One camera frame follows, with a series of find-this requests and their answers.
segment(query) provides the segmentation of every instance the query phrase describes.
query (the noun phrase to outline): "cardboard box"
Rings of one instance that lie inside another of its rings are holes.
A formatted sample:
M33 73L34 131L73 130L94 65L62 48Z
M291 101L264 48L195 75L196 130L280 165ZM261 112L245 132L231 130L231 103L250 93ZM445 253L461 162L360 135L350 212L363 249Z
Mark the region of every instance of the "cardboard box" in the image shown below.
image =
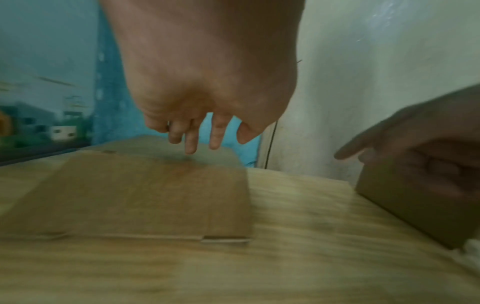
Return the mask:
M0 236L248 241L247 172L233 151L175 149L151 136L77 152L0 218Z
M480 203L453 200L417 189L387 161L365 166L356 191L448 248L460 248L480 227Z

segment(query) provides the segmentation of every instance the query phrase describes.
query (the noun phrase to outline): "light wood tabletop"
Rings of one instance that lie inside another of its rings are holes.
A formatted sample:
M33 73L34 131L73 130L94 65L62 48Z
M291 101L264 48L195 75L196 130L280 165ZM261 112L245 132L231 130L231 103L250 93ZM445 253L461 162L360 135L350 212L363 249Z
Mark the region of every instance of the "light wood tabletop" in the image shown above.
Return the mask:
M0 213L71 154L0 167ZM0 303L480 303L448 251L345 182L249 169L250 244L0 241Z

